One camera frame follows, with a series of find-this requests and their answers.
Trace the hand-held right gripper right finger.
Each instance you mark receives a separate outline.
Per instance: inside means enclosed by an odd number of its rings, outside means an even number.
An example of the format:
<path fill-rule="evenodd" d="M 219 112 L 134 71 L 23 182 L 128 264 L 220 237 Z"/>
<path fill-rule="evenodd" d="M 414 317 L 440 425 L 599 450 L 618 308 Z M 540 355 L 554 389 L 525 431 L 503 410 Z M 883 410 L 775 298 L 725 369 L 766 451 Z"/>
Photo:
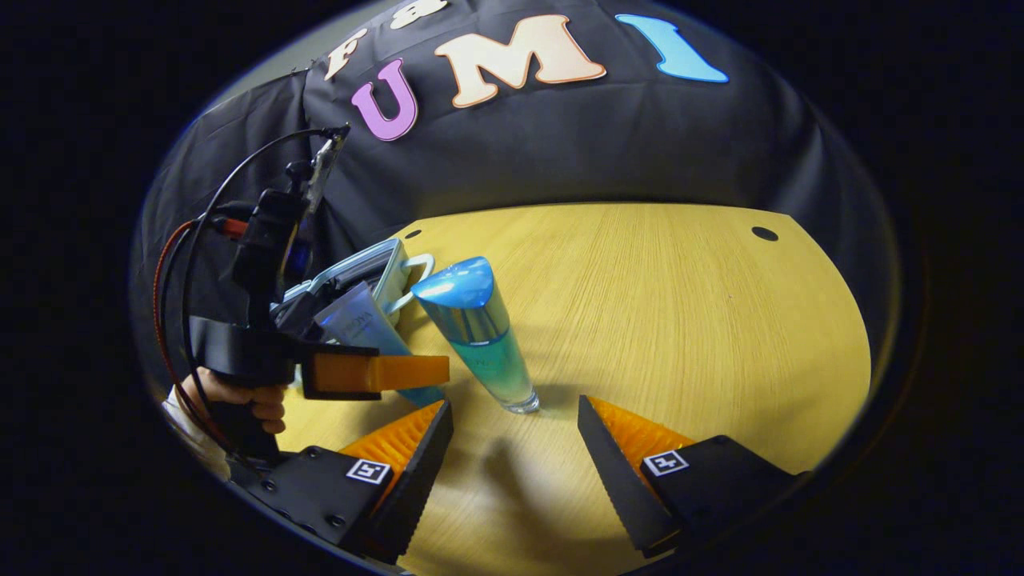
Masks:
<path fill-rule="evenodd" d="M 801 478 L 728 435 L 691 440 L 593 396 L 578 399 L 578 430 L 645 558 L 703 546 L 767 510 Z"/>

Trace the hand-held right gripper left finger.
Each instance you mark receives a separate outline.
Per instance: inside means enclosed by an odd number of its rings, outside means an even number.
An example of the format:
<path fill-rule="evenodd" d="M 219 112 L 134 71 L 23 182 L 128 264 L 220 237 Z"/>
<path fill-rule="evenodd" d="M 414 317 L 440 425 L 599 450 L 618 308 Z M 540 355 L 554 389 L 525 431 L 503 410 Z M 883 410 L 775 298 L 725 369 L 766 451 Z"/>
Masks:
<path fill-rule="evenodd" d="M 307 447 L 240 486 L 332 546 L 394 565 L 412 541 L 453 434 L 450 402 L 432 402 L 339 451 Z"/>

